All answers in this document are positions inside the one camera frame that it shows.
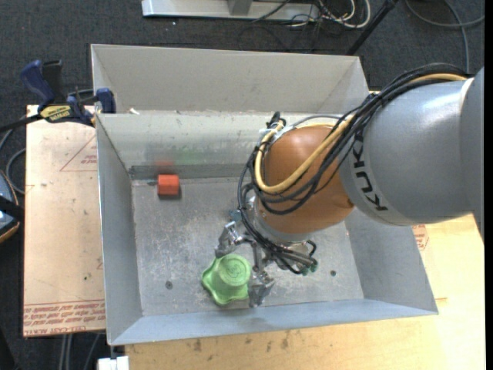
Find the black cable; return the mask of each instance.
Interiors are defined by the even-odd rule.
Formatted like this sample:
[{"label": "black cable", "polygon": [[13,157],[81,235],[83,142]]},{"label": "black cable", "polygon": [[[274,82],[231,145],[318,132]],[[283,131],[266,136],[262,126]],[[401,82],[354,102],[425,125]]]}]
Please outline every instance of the black cable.
[{"label": "black cable", "polygon": [[238,34],[238,36],[236,37],[236,43],[238,44],[239,50],[241,50],[241,51],[245,50],[245,48],[241,44],[241,37],[247,31],[251,31],[251,30],[262,30],[262,31],[268,33],[269,35],[271,35],[277,41],[277,43],[281,46],[281,49],[274,49],[275,52],[288,52],[289,51],[289,48],[286,46],[286,44],[284,44],[284,42],[272,30],[270,30],[269,28],[266,28],[265,26],[261,26],[261,25],[249,25],[246,28],[244,28]]},{"label": "black cable", "polygon": [[29,123],[36,122],[43,119],[40,115],[30,116],[28,118],[20,119],[16,122],[9,123],[8,125],[0,126],[0,133],[7,132],[20,126],[25,126]]},{"label": "black cable", "polygon": [[96,344],[98,343],[100,336],[101,336],[100,333],[96,333],[96,337],[94,338],[94,341],[92,342],[91,349],[89,349],[89,353],[87,354],[86,363],[84,364],[84,367],[82,368],[82,370],[88,370],[89,369],[89,363],[91,362],[91,359],[92,359],[92,353],[94,352],[94,350],[96,348]]},{"label": "black cable", "polygon": [[264,19],[267,19],[269,17],[271,17],[272,15],[274,15],[276,12],[280,11],[286,4],[292,2],[293,0],[286,0],[285,2],[281,3],[280,5],[278,5],[274,10],[272,10],[271,12],[268,12],[267,14],[265,15],[262,15],[260,16],[259,18],[257,19],[254,19],[251,23],[256,23],[256,22],[259,22],[259,21],[263,21]]},{"label": "black cable", "polygon": [[24,220],[24,209],[13,201],[10,201],[9,199],[3,197],[1,194],[0,211],[4,214],[10,215],[11,217],[14,217],[19,222]]},{"label": "black cable", "polygon": [[[462,28],[479,25],[481,22],[483,22],[485,20],[485,16],[483,15],[483,16],[480,16],[479,18],[477,18],[473,21],[470,21],[470,22],[461,22],[460,20],[458,20],[457,24],[435,22],[435,21],[431,21],[430,19],[427,19],[424,16],[420,15],[414,8],[411,7],[411,3],[409,2],[409,0],[404,0],[404,1],[406,3],[407,8],[409,9],[409,11],[411,11],[411,13],[414,16],[419,18],[421,21],[426,22],[429,25],[433,25],[433,26],[439,26],[439,27],[446,28],[446,29],[459,30]],[[451,8],[450,3],[447,0],[444,0],[444,2],[449,7],[449,9],[453,12],[454,10]]]},{"label": "black cable", "polygon": [[21,188],[19,188],[15,183],[14,183],[14,180],[12,179],[11,177],[11,174],[10,174],[10,169],[12,167],[12,164],[15,162],[15,160],[21,156],[23,153],[25,153],[25,148],[23,150],[20,150],[20,151],[17,151],[16,153],[14,153],[12,155],[12,157],[8,160],[7,162],[7,167],[5,168],[5,175],[7,176],[8,180],[10,181],[10,184],[12,185],[12,188],[14,188],[14,190],[17,192],[17,193],[20,193],[22,195],[25,194],[25,191],[22,190]]},{"label": "black cable", "polygon": [[347,50],[346,55],[354,55],[356,51],[361,47],[364,41],[375,30],[378,24],[385,18],[385,16],[394,9],[399,0],[385,0],[384,4],[380,7],[377,14],[371,19],[370,23],[357,38],[356,42]]},{"label": "black cable", "polygon": [[429,25],[433,25],[433,26],[438,26],[438,27],[441,27],[441,28],[445,28],[445,29],[450,29],[450,30],[461,30],[461,33],[462,33],[462,40],[464,41],[464,60],[465,60],[465,69],[466,69],[466,72],[469,72],[469,45],[468,45],[468,36],[465,32],[465,29],[468,28],[468,27],[472,27],[472,26],[476,26],[478,24],[480,24],[481,22],[483,22],[485,20],[485,16],[481,16],[473,21],[470,21],[470,22],[463,22],[457,11],[455,10],[455,8],[447,1],[447,0],[444,0],[444,3],[446,4],[446,6],[448,7],[448,9],[451,11],[452,15],[455,17],[455,20],[457,21],[457,24],[454,24],[454,23],[440,23],[440,22],[434,22],[434,21],[431,21],[430,19],[427,19],[425,18],[424,16],[421,16],[420,14],[418,14],[412,7],[411,7],[411,4],[409,2],[409,0],[405,0],[406,2],[406,6],[407,8],[409,9],[409,11],[411,11],[411,13],[416,16],[417,18],[419,18],[421,21],[423,22],[426,22],[428,23]]},{"label": "black cable", "polygon": [[[288,254],[293,254],[293,251],[282,247],[280,245],[277,245],[273,243],[272,241],[268,240],[266,237],[262,236],[260,232],[258,232],[255,227],[251,224],[251,221],[248,217],[247,213],[247,194],[250,192],[251,189],[253,189],[253,184],[247,184],[243,185],[244,178],[247,174],[248,171],[251,172],[251,167],[252,164],[251,162],[253,161],[253,158],[256,156],[256,152],[254,151],[248,161],[246,162],[241,174],[240,174],[240,179],[238,181],[238,187],[237,187],[237,198],[238,198],[238,210],[240,211],[243,225],[245,226],[247,232],[252,236],[252,238],[261,246],[263,247],[269,254],[273,255],[276,259],[278,259],[281,264],[289,271],[295,273],[295,274],[302,274],[301,270],[297,270],[293,268],[285,259],[285,257],[289,256]],[[311,264],[316,264],[316,261],[309,257],[308,260],[310,261]]]},{"label": "black cable", "polygon": [[[455,11],[454,7],[450,5],[449,2],[445,0],[445,4],[451,10],[452,15],[455,17],[455,20],[461,24],[461,19],[457,11]],[[464,59],[465,59],[465,71],[469,72],[469,44],[468,44],[468,35],[465,33],[465,26],[461,26],[462,40],[464,40]]]},{"label": "black cable", "polygon": [[[277,215],[286,215],[289,214],[290,212],[293,212],[294,210],[297,210],[300,207],[300,205],[304,204],[307,201],[307,198],[312,195],[312,189],[314,188],[314,186],[318,185],[322,174],[335,161],[335,158],[347,145],[348,140],[355,133],[357,133],[358,130],[362,130],[366,126],[366,124],[369,122],[370,118],[374,115],[377,109],[381,108],[382,106],[385,106],[392,99],[395,99],[397,96],[399,96],[404,92],[407,92],[408,90],[414,89],[419,86],[444,81],[441,79],[429,79],[425,81],[410,83],[410,81],[417,79],[419,77],[425,76],[427,74],[443,72],[444,70],[449,73],[464,76],[464,72],[455,66],[443,64],[443,63],[435,63],[432,65],[423,66],[411,72],[407,72],[401,76],[398,76],[389,86],[382,89],[382,91],[378,95],[367,97],[364,103],[355,109],[357,110],[357,113],[350,120],[345,131],[343,131],[342,134],[339,136],[339,138],[335,141],[333,147],[327,153],[327,155],[324,158],[324,161],[320,165],[319,170],[303,186],[295,190],[293,193],[290,193],[288,195],[283,195],[282,197],[278,197],[275,200],[270,199],[269,197],[265,197],[257,188],[257,194],[261,199],[262,204],[267,208],[269,212],[272,212],[273,214],[277,214]],[[283,193],[289,190],[294,185],[296,185],[296,183],[292,184],[290,187],[285,189]],[[294,200],[295,196],[298,196],[300,193],[303,193],[305,190],[308,190],[308,192],[304,194],[303,197],[301,197],[301,199],[296,199],[298,203],[285,210],[282,211],[273,210],[271,207],[267,205],[268,202],[282,203],[283,201]]]},{"label": "black cable", "polygon": [[65,363],[65,347],[67,345],[67,335],[63,335],[62,347],[60,348],[60,361],[58,370],[63,370],[63,364]]}]

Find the orange object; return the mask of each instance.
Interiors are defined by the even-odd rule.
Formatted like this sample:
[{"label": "orange object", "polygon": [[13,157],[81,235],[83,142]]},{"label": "orange object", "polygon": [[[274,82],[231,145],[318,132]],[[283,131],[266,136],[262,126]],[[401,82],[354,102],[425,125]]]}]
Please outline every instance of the orange object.
[{"label": "orange object", "polygon": [[179,177],[176,174],[160,174],[157,177],[157,194],[160,196],[178,196]]}]

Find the metal stand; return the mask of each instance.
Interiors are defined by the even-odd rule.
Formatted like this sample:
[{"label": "metal stand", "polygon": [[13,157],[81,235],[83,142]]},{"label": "metal stand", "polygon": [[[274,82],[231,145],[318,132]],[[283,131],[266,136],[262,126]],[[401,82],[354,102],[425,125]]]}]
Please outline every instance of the metal stand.
[{"label": "metal stand", "polygon": [[[282,4],[256,0],[143,0],[144,17],[196,17],[221,19],[258,19]],[[317,15],[312,4],[288,3],[268,20],[305,21]]]}]

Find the wire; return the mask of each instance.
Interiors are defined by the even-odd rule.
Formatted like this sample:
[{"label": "wire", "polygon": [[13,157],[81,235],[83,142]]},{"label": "wire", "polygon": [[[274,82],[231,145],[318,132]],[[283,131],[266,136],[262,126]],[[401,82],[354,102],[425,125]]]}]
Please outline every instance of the wire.
[{"label": "wire", "polygon": [[363,0],[363,1],[364,1],[364,8],[365,8],[364,11],[366,12],[366,18],[361,23],[357,23],[357,24],[347,23],[347,21],[349,19],[353,18],[354,13],[356,12],[354,0],[350,0],[351,6],[352,6],[351,13],[350,14],[344,14],[342,16],[335,16],[334,14],[332,14],[330,9],[324,4],[324,2],[322,2],[322,0],[317,0],[317,3],[319,5],[320,10],[323,12],[321,18],[330,20],[332,22],[336,22],[336,23],[338,23],[338,24],[340,24],[343,27],[348,28],[348,29],[361,29],[364,26],[366,26],[371,20],[370,1],[369,0]]},{"label": "wire", "polygon": [[[409,11],[411,11],[411,13],[413,15],[415,15],[416,17],[418,17],[421,21],[426,22],[426,23],[429,23],[430,25],[433,25],[433,26],[440,26],[442,28],[448,28],[448,29],[462,29],[462,28],[472,27],[472,26],[478,25],[479,23],[481,23],[481,22],[483,22],[485,20],[485,16],[483,15],[483,16],[475,19],[474,21],[470,21],[470,22],[460,22],[460,21],[458,21],[457,24],[454,24],[454,23],[434,22],[434,21],[431,21],[430,19],[427,19],[424,16],[420,15],[414,8],[412,8],[411,7],[411,3],[409,2],[409,0],[404,0],[404,1],[406,3],[407,8],[409,8]],[[444,0],[444,2],[445,2],[445,4],[448,5],[448,7],[452,11],[452,8],[450,6],[450,3],[447,0]]]},{"label": "wire", "polygon": [[424,16],[420,15],[418,12],[416,12],[416,10],[414,10],[411,7],[411,3],[409,2],[409,0],[404,0],[404,1],[406,3],[407,8],[409,9],[409,11],[411,11],[411,13],[414,16],[416,16],[417,18],[419,18],[421,21],[426,22],[430,25],[442,27],[445,29],[461,30],[462,40],[464,41],[464,60],[465,60],[464,65],[465,65],[466,72],[469,72],[469,44],[468,44],[468,37],[467,37],[467,34],[465,32],[465,29],[467,27],[472,27],[472,26],[478,25],[479,23],[483,22],[485,20],[485,16],[483,15],[483,16],[481,16],[481,17],[479,17],[473,21],[470,21],[470,22],[463,22],[460,19],[459,15],[458,15],[457,11],[454,9],[454,7],[447,0],[444,0],[444,3],[448,7],[448,9],[451,11],[452,15],[455,17],[457,24],[440,23],[440,22],[431,21],[430,19],[427,19]]},{"label": "wire", "polygon": [[63,335],[62,339],[62,347],[60,349],[60,362],[59,362],[59,369],[58,370],[63,370],[63,364],[65,362],[65,347],[67,345],[67,335]]},{"label": "wire", "polygon": [[[461,19],[459,18],[459,15],[457,11],[450,5],[449,2],[445,1],[445,4],[447,5],[448,9],[451,10],[452,14],[455,17],[455,20],[459,24],[461,24]],[[461,33],[462,33],[462,40],[464,41],[464,59],[465,59],[465,71],[469,72],[469,44],[468,44],[468,36],[465,33],[465,27],[461,26]]]},{"label": "wire", "polygon": [[94,341],[92,342],[91,349],[89,349],[89,353],[87,354],[86,363],[84,364],[84,367],[82,368],[82,370],[88,370],[89,363],[91,362],[91,359],[92,359],[92,354],[94,353],[94,350],[96,348],[96,344],[98,343],[100,336],[101,336],[100,333],[96,333],[96,337],[94,338]]},{"label": "wire", "polygon": [[10,181],[10,184],[12,185],[12,188],[14,190],[22,195],[25,194],[25,191],[19,188],[17,185],[14,184],[14,181],[12,180],[12,177],[10,175],[10,169],[12,167],[12,164],[15,162],[15,160],[21,156],[23,153],[25,153],[25,148],[23,150],[17,151],[12,155],[12,157],[8,160],[7,162],[7,167],[5,168],[5,175],[7,176],[7,179]]},{"label": "wire", "polygon": [[[319,170],[304,185],[290,193],[284,193],[283,196],[277,194],[275,197],[266,197],[265,193],[257,187],[256,193],[259,196],[262,205],[265,206],[266,210],[276,215],[286,215],[297,210],[315,193],[323,173],[345,149],[353,135],[358,133],[358,131],[363,130],[380,108],[386,106],[392,99],[395,99],[400,94],[419,86],[466,78],[467,75],[462,70],[444,63],[426,65],[398,76],[389,86],[382,89],[380,93],[377,95],[369,95],[360,106],[347,113],[346,116],[341,117],[334,128],[336,129],[337,125],[340,125],[344,121],[347,122],[347,128],[335,140],[334,144],[327,152],[327,155],[324,157]],[[300,199],[296,198],[304,192],[306,193]],[[292,207],[283,210],[275,210],[268,205],[268,203],[281,203],[288,200],[295,200],[296,203]]]},{"label": "wire", "polygon": [[70,370],[70,352],[72,351],[72,339],[74,335],[69,335],[65,350],[65,370]]},{"label": "wire", "polygon": [[268,12],[267,14],[265,15],[262,15],[260,16],[259,18],[257,19],[254,19],[251,23],[256,23],[256,22],[259,22],[259,21],[263,21],[264,19],[267,19],[269,17],[271,17],[272,15],[274,15],[276,12],[280,11],[286,4],[288,4],[289,2],[292,2],[293,0],[286,0],[285,2],[281,3],[280,5],[278,5],[274,10],[272,10],[271,12]]},{"label": "wire", "polygon": [[260,152],[257,153],[257,157],[256,157],[255,180],[257,182],[257,186],[259,187],[259,189],[268,194],[278,194],[279,192],[282,193],[289,187],[292,187],[293,184],[296,181],[298,181],[301,175],[308,170],[308,168],[315,161],[315,159],[319,155],[321,155],[322,152],[325,151],[329,147],[329,145],[331,145],[335,141],[335,139],[342,134],[342,132],[346,129],[348,124],[349,124],[348,121],[344,121],[339,125],[338,128],[331,131],[329,136],[315,149],[315,151],[313,151],[313,153],[288,178],[273,186],[268,186],[265,184],[262,178],[262,173],[260,171],[260,166],[261,166],[260,158],[263,155],[262,151],[265,150],[264,144],[268,142],[279,130],[277,129],[276,131],[269,132],[262,139],[263,145],[260,146]]}]

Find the black carpet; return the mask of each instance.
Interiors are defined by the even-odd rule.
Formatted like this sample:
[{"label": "black carpet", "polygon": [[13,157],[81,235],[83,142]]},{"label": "black carpet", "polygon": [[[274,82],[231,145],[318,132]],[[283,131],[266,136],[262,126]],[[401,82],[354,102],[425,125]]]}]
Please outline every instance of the black carpet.
[{"label": "black carpet", "polygon": [[[32,60],[61,59],[67,92],[76,86],[91,88],[89,46],[93,43],[343,55],[361,33],[343,30],[336,24],[326,24],[322,29],[313,24],[290,29],[269,22],[251,25],[241,20],[143,18],[141,1],[0,0],[0,126],[17,120],[27,104],[38,102],[19,78],[22,67]],[[485,13],[485,0],[447,1],[463,22]],[[385,0],[370,2],[376,12]],[[410,0],[410,4],[428,19],[456,23],[454,13],[443,1]],[[485,23],[468,27],[465,33],[468,62],[460,29],[425,23],[412,15],[402,0],[357,55],[373,89],[431,62],[451,63],[476,73],[485,64]],[[18,129],[0,150],[0,170],[24,146],[25,130]],[[24,180],[23,163],[21,158],[13,166],[18,185]],[[22,337],[22,238],[20,231],[0,244],[0,330],[21,368],[57,368],[60,337]],[[93,340],[92,334],[74,336],[72,368],[83,367]],[[104,338],[100,338],[94,358],[108,354]]]}]

